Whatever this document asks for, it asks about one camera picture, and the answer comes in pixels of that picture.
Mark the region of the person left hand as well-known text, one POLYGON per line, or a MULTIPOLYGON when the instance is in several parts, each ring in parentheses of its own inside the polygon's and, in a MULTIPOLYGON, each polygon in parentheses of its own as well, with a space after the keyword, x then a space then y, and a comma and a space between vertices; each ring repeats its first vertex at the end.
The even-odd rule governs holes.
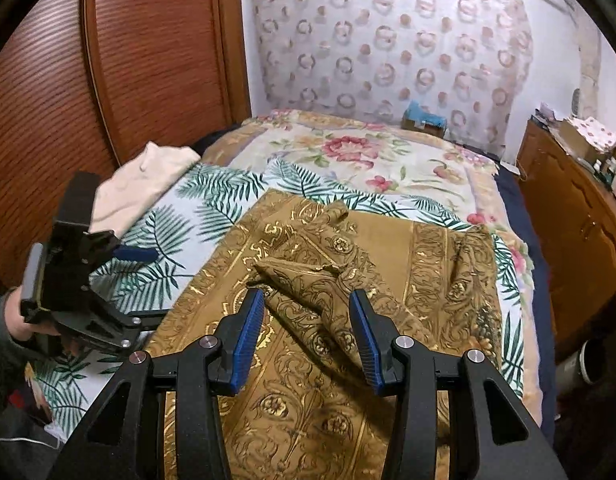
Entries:
POLYGON ((37 334, 58 336, 58 330, 51 321, 42 321, 31 324, 25 321, 20 314, 20 300, 22 299, 22 286, 18 286, 9 293, 4 306, 4 322, 12 338, 18 341, 28 341, 37 334))

